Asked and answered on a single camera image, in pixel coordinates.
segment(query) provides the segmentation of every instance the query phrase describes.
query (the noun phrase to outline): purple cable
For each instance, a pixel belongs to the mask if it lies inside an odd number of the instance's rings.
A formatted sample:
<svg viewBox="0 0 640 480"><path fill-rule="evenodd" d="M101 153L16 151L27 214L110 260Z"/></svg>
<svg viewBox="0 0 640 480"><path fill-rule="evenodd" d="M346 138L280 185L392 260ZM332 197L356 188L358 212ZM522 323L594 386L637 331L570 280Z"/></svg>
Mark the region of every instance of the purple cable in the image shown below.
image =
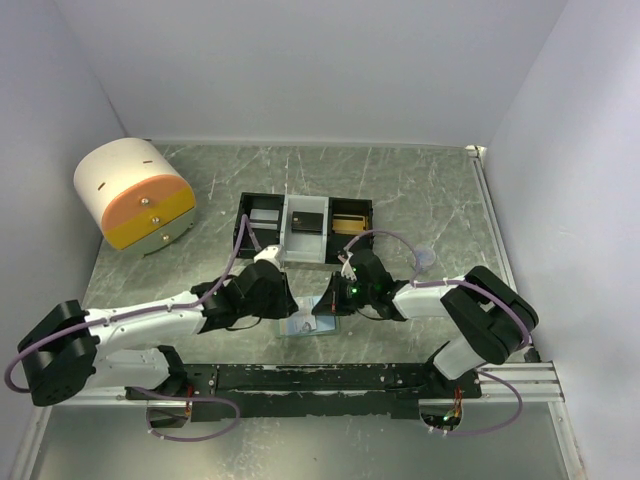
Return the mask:
<svg viewBox="0 0 640 480"><path fill-rule="evenodd" d="M238 252L240 251L240 245L242 245L242 238L244 236L244 231L245 229L249 232L249 236L251 237L252 241L254 242L254 247L256 248L256 250L260 250L260 245L257 243L257 239L255 239L255 234L253 233L253 230L251 229L251 226L249 225L249 217L247 217L247 215L243 215L242 216L242 220L240 221L240 229L238 231L238 238L236 239L236 244L233 247L233 252L231 253L231 256L229 257L229 261L227 262L227 266L224 269L224 272L222 273L222 275L220 276L220 279L216 282L216 284L211 287L211 289L206 292L201 298L199 298L197 301L193 302L193 303L176 303L174 305L171 305L169 307L169 305L155 305L153 307L144 307L144 308L139 308L138 310L132 310L130 312L126 312L126 313L120 313L118 315L114 315L113 317L111 317L110 320L107 320L106 318L99 318L97 320L92 320L90 322L84 322L84 323L80 323L78 325L74 325L72 327L69 328L65 328L64 330L60 330L59 332L53 333L41 340L38 340L37 342L33 343L32 345L29 345L27 348L25 348L24 350L22 350L20 353L18 353L18 355L16 355L10 362L9 365L7 365L7 368L4 371L4 383L7 385L7 387L10 390L13 390L16 393L29 393L29 389L28 388L24 388L24 387L19 387L17 386L13 380L11 379L11 373L13 372L13 369L16 368L16 366L22 361L24 360L27 356L31 355L33 352L35 352L36 350L44 347L45 345L59 339L62 338L66 335L69 335L70 333L74 333L77 332L79 330L83 330L85 328L91 328L97 325L102 325L104 323L107 323L109 321L111 322L118 322L120 320L126 320L128 318L132 318L132 317L137 317L138 315L146 315L148 313L154 313L154 312L162 312L162 311L168 311L170 309L173 310L188 310L191 308L195 308L198 307L200 305L202 305L202 303L204 303L209 297L211 297L211 295L213 295L224 283L224 281L227 279L227 276L229 275L229 272L231 271L231 268L233 267L233 262L235 261L236 257L238 256Z"/></svg>
<svg viewBox="0 0 640 480"><path fill-rule="evenodd" d="M518 409L516 410L516 413L514 413L511 416L511 418L509 418L508 420L505 420L502 423L498 423L497 425L494 425L492 427L480 428L478 430L469 430L465 432L456 432L454 430L450 432L447 430L442 430L441 428L436 428L436 427L430 427L430 428L433 428L434 430L438 430L439 432L442 432L447 437L473 437L476 435L484 435L486 433L492 433L502 428L508 427L520 417L520 415L522 414L522 410L524 408L524 402L522 401L522 396L520 395L520 392L516 390L516 387L511 385L509 382L496 377L495 375L491 375L490 373L478 371L478 374L483 375L487 378L490 378L491 380L495 380L498 383L501 383L502 385L504 385L505 387L507 387L509 390L513 392L513 394L516 396L516 399L518 400Z"/></svg>
<svg viewBox="0 0 640 480"><path fill-rule="evenodd" d="M236 428L238 426L238 424L240 423L240 407L238 406L237 403L231 401L231 400L227 400L226 398L218 398L218 397L170 397L167 395L160 395L158 393L152 392L151 390L147 390L146 388L142 388L142 387L133 387L134 390L137 390L138 392L142 393L143 395L147 395L148 397L151 398L155 398L157 400L168 400L168 401L172 401L172 402L192 402L192 403L197 403L197 402L202 402L202 403L221 403L223 405L229 405L231 408L233 408L236 412L236 416L233 419L233 421L227 425L226 427L224 427L222 430L219 430L215 433L212 433L210 435L205 435L203 437L193 437L193 438L184 438L184 437L174 437L171 435L162 435L161 433L158 433L152 426L151 426L151 419L149 418L149 410L147 409L147 427L149 428L149 433L151 435L153 435L154 437L160 438L161 440L170 440L172 442L184 442L184 443L193 443L193 442L204 442L205 440L211 440L212 438L216 438L216 437L220 437L222 435L224 435L225 433L233 430L234 428Z"/></svg>
<svg viewBox="0 0 640 480"><path fill-rule="evenodd" d="M416 249L413 245L411 245L411 243L409 242L409 240L407 240L406 238L404 238L402 235L400 235L399 233L396 232L392 232L390 230L384 230L382 228L374 228L373 230L366 230L362 233L359 233L358 235L356 235L355 237L353 237L349 243L347 243L344 247L344 251L348 252L349 249L351 247L353 247L356 242L358 240L360 240L362 237L366 237L367 235L375 235L376 233L384 233L385 235L389 235L391 237L397 238L398 240L400 240L402 243L404 243L407 247L409 247L409 250L411 250L411 253L413 253L413 257L416 260L416 266L420 265L420 259L418 258L418 252L416 252ZM416 281L416 277L418 276L418 273L420 273L417 269L413 272L413 276L411 277L411 280L409 281L409 283L411 283L411 286L415 285L415 281Z"/></svg>
<svg viewBox="0 0 640 480"><path fill-rule="evenodd" d="M488 298L493 303L495 303L498 307L500 307L502 310L504 310L504 312L507 315L509 315L509 317L511 317L511 320L513 320L513 322L520 329L520 333L522 334L522 341L520 342L520 345L518 346L518 350L520 350L520 349L522 349L522 348L527 346L527 344L529 343L530 334L529 334L529 330L527 329L527 327L524 324L524 322L520 319L518 314L516 312L514 312L513 309L511 309L511 307L509 307L509 305L504 303L502 300L500 300L498 297L496 297L491 292L485 290L484 288L479 287L478 285L475 285L473 283L469 283L466 280L455 280L455 279L453 279L453 280L436 280L434 282L420 282L420 283L416 283L414 286L416 288L432 288L432 287L444 287L444 286L448 286L448 285L459 285L461 287L468 288L470 290L478 292L480 295Z"/></svg>

